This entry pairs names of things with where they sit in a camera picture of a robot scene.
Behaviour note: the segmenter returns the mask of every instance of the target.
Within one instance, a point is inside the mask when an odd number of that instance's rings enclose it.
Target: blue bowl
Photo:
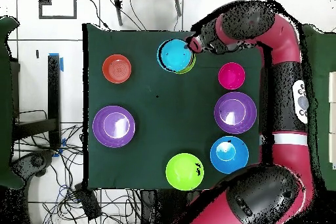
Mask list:
[[[249,159],[246,144],[235,136],[224,136],[218,139],[210,150],[213,166],[224,174],[231,174],[245,167]]]
[[[187,43],[181,39],[170,39],[159,46],[157,61],[167,71],[179,72],[184,70],[192,60],[192,52]]]

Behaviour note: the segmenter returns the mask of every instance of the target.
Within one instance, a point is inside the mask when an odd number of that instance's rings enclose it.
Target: robot control buttons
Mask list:
[[[293,85],[293,98],[295,113],[300,121],[307,124],[307,109],[309,102],[306,97],[305,83],[302,80],[297,80]]]

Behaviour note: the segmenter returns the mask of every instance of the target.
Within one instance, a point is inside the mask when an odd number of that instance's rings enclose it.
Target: metal frame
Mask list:
[[[16,59],[11,60],[14,116],[18,114],[18,72],[20,64]],[[60,148],[60,57],[48,56],[48,119],[32,122],[15,123],[13,140],[17,141],[39,133],[49,132],[50,147]]]

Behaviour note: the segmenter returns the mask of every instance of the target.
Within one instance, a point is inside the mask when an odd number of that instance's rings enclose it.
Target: red bowl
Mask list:
[[[129,79],[132,66],[123,55],[111,55],[102,65],[102,73],[105,78],[115,84],[120,84]]]

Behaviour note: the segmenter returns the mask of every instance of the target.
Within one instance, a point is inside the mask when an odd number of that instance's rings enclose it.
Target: pink bowl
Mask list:
[[[219,70],[219,83],[227,90],[235,90],[245,81],[245,70],[240,64],[228,62]]]

